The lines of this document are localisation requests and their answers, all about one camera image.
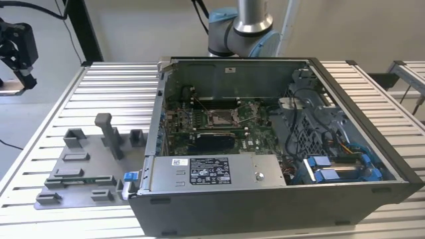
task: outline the black cable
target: black cable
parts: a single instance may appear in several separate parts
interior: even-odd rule
[[[32,3],[28,3],[28,2],[23,2],[23,1],[0,1],[0,7],[5,7],[5,6],[20,6],[20,7],[27,7],[27,8],[31,8],[33,10],[37,10],[40,12],[44,12],[47,14],[49,14],[51,16],[56,17],[57,19],[60,20],[67,20],[68,18],[68,6],[69,6],[69,2],[71,0],[67,1],[67,4],[65,4],[65,11],[64,11],[64,16],[53,13],[51,10],[32,4]]]
[[[57,10],[59,10],[59,13],[61,14],[61,11],[60,11],[60,7],[59,7],[57,0],[55,0],[55,3],[56,3],[56,7],[57,7]],[[72,39],[71,30],[69,30],[69,28],[68,28],[68,25],[67,25],[67,22],[65,22],[65,20],[64,20],[64,19],[63,19],[63,22],[64,22],[64,25],[65,25],[67,30],[68,30],[69,39],[71,39],[71,44],[72,44],[72,48],[73,48],[75,54],[76,54],[76,55],[77,55],[77,57],[79,57],[79,61],[80,61],[80,65],[81,65],[81,64],[83,64],[83,61],[81,61],[81,57],[80,57],[80,55],[79,55],[77,49],[76,49],[75,44],[73,44],[73,39]]]
[[[417,111],[418,111],[418,108],[420,108],[420,105],[414,106],[414,110],[413,110],[412,115],[416,115],[416,113],[417,113]]]
[[[0,139],[0,143],[3,143],[5,146],[9,146],[9,147],[12,147],[12,148],[16,148],[16,149],[24,150],[21,147],[17,147],[17,146],[15,146],[15,145],[12,145],[12,144],[8,144],[8,143],[7,143],[7,142],[4,142],[1,139]]]
[[[195,7],[195,11],[197,12],[197,15],[199,15],[199,18],[200,18],[200,22],[201,22],[201,24],[203,24],[203,27],[204,27],[204,30],[205,30],[205,32],[207,32],[207,35],[208,35],[208,28],[207,28],[207,26],[205,26],[205,24],[204,24],[204,22],[203,22],[203,18],[201,18],[201,15],[200,15],[200,10],[199,10],[199,6],[197,6],[197,4],[196,4],[196,0],[192,0],[192,4],[193,4],[193,7]]]
[[[209,19],[211,14],[208,13],[208,9],[205,7],[204,1],[203,0],[196,0],[196,1],[197,1],[199,5],[200,5],[200,8],[201,8],[201,10],[204,12],[204,15],[205,15],[207,19]]]
[[[301,159],[299,158],[299,155],[296,153],[292,153],[289,151],[289,140],[291,140],[291,137],[293,135],[293,131],[295,131],[295,127],[296,127],[296,124],[297,124],[297,104],[295,102],[295,98],[297,98],[300,101],[303,101],[299,97],[296,97],[296,93],[301,90],[311,90],[311,91],[315,91],[313,89],[311,88],[300,88],[299,90],[296,90],[292,94],[292,101],[293,101],[293,119],[292,119],[292,125],[291,125],[291,128],[289,128],[289,135],[287,137],[287,140],[285,140],[285,150],[287,150],[287,153],[299,161],[301,161]]]
[[[412,86],[408,87],[406,92],[405,92],[404,96],[401,97],[400,104],[401,104],[401,103],[404,102],[404,100],[405,100],[405,97],[406,97],[406,94],[408,94],[408,92],[409,92],[410,87],[412,87]]]

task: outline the white wall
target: white wall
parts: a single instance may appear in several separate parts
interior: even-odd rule
[[[424,0],[301,0],[285,56],[356,60],[369,72],[425,60]]]
[[[161,56],[205,56],[208,36],[191,0],[87,0],[105,61],[156,61]],[[205,0],[211,11],[236,0]],[[288,0],[269,0],[281,30]]]

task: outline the power supply label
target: power supply label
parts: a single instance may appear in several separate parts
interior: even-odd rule
[[[191,184],[231,184],[228,158],[191,158]]]

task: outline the barcode sticker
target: barcode sticker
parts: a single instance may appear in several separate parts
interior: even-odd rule
[[[172,165],[173,166],[188,166],[189,160],[187,158],[173,158]]]

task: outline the motherboard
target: motherboard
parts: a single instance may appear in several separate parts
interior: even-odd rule
[[[281,154],[269,112],[279,105],[256,98],[203,100],[168,105],[171,155]]]

